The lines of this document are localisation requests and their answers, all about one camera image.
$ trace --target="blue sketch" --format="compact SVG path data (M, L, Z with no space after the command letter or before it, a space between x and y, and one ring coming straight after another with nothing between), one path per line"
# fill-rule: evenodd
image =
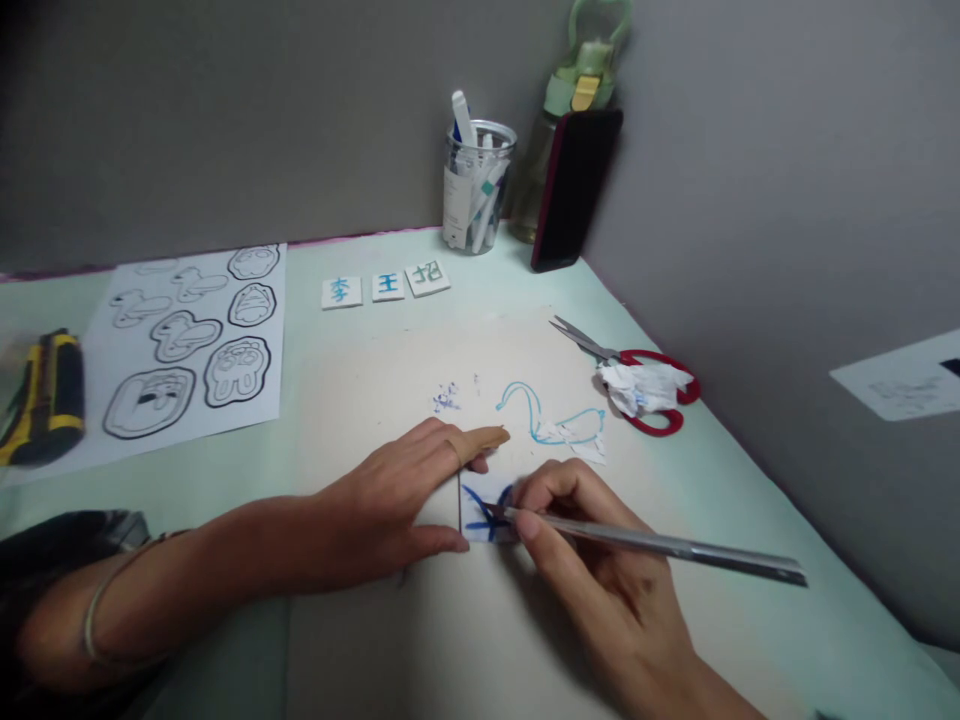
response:
M347 282L346 278L337 278L333 281L333 285L330 286L330 292L333 294L333 299L337 302L343 302L343 299L347 296L347 291L350 289L350 283Z
M503 391L503 397L500 398L500 404L497 405L497 412L503 410L507 401L518 390L527 396L527 408L530 411L530 437L540 445L582 445L583 443L593 442L603 432L603 418L607 411L587 408L566 420L554 423L557 428L568 431L570 433L569 437L557 438L542 433L540 398L537 397L532 387L522 382L512 382L507 385Z
M413 274L417 276L417 285L427 281L435 282L443 278L443 272L436 260L431 260L426 265L418 265Z
M394 283L397 282L397 274L390 273L389 275L380 276L380 291L381 292L396 292L397 287Z
M460 406L454 399L458 392L460 392L460 388L457 387L456 383L450 383L446 387L441 385L440 393L433 397L434 414L439 415L441 410L460 410Z
M489 528L490 534L487 536L487 542L493 542L497 536L497 528L510 527L510 523L506 520L501 520L496 517L492 512L487 510L486 506L483 504L483 500L480 499L480 496L476 492L468 488L466 485L461 485L461 487L467 492L474 502L477 503L477 507L480 508L480 512L483 513L483 520L481 522L467 523L464 525L464 530L484 530ZM507 485L503 492L500 493L500 497L497 498L497 505L505 505L507 498L510 497L510 491L513 489L513 485Z

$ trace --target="bracelet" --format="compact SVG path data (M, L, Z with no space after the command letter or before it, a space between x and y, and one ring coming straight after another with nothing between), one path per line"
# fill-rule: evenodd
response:
M116 670L125 670L127 672L135 672L137 670L143 670L152 665L156 665L161 660L164 660L170 653L163 653L162 655L157 655L155 657L149 658L147 660L124 660L122 658L111 657L106 653L102 652L97 648L96 643L93 640L93 618L97 612L97 606L100 604L100 598L103 596L103 593L109 587L110 583L119 575L121 572L126 570L134 560L143 555L150 548L156 547L164 540L179 535L180 533L164 533L156 540L151 540L146 545L141 546L140 548L134 550L132 553L129 553L122 563L117 565L107 576L100 582L100 585L97 587L97 591L93 594L93 599L90 600L90 605L87 607L87 613L83 618L83 649L87 654L87 657L95 665L100 665L101 667L112 668Z

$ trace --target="black phone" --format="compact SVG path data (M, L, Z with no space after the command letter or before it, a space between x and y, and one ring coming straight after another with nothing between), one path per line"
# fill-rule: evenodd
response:
M557 123L530 261L534 272L580 257L622 125L622 110L569 113Z

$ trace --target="scissor handle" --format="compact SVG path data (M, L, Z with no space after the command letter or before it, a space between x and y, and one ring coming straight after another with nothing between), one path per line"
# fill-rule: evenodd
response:
M673 367L677 368L677 370L683 370L685 373L692 375L693 380L691 380L690 383L687 385L687 389L677 390L677 402L680 403L681 405L689 405L690 403L695 403L697 400L700 399L700 381L697 380L697 376L694 375L692 372L690 372L690 369L683 363L677 362L669 355L664 355L663 353L657 353L657 352L654 352L653 350L621 350L620 351L620 362L622 362L624 365L643 365L643 363L640 362L637 358L647 358L648 360L656 360L657 362L662 362L665 365L672 365ZM666 412L663 413L663 415L669 418L670 417L669 413L671 412L677 412L677 411L667 410ZM680 424L681 425L683 424L682 415L680 415ZM670 430L671 427L673 427L673 421L671 421L669 426L667 426L666 428L663 428L663 430ZM677 430L674 430L673 432L668 432L666 433L666 435L672 435Z
M683 413L679 410L658 410L658 415L663 415L667 419L667 426L665 428L658 428L645 423L640 418L630 417L624 413L624 417L627 419L627 422L633 425L637 430L647 435L652 435L653 437L668 437L674 433L680 432L680 428L683 427Z

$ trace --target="desk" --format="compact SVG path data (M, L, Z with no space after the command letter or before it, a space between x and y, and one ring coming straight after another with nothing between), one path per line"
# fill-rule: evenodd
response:
M203 523L244 502L290 492L296 471L298 388L293 379L322 346L552 306L557 314L614 347L654 347L584 262L534 275L530 248L501 229L481 257L456 256L436 230L294 247L287 269L282 416L0 494L0 533L9 535L79 508L143 510L156 533ZM321 313L320 283L336 274L365 276L441 257L453 288L394 304L367 303ZM106 287L107 273L0 286L2 306L38 332L78 330ZM696 358L683 358L696 370ZM706 395L709 399L709 387ZM827 547L776 486L747 457L704 403L684 409L677 438L660 442L651 462L675 478L671 501L698 537L775 548L800 558L815 587L790 613L772 601L772 583L754 582L739 600L764 651L811 708L856 718L960 717L960 693L876 598ZM288 603L247 608L188 652L151 717L279 718L284 714Z

